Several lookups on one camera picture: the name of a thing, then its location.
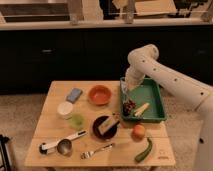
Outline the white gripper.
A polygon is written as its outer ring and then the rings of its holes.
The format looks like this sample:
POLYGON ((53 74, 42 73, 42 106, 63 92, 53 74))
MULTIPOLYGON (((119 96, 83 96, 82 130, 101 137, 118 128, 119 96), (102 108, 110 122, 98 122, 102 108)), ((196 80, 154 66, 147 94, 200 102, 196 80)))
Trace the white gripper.
POLYGON ((125 84, 129 90, 133 90, 138 87, 144 80, 145 74, 140 71, 134 69, 133 67, 129 67, 125 73, 125 84))

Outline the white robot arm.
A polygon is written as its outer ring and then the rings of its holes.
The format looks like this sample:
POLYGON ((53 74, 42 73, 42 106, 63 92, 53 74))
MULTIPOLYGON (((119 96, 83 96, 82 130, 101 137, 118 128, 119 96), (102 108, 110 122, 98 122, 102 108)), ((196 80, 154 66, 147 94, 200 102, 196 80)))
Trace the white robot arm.
POLYGON ((199 138, 202 142, 198 143, 193 171, 213 171, 213 86, 160 64, 158 57, 159 50, 154 44, 132 50, 128 54, 126 86, 134 89, 149 76, 201 114, 203 125, 199 138))

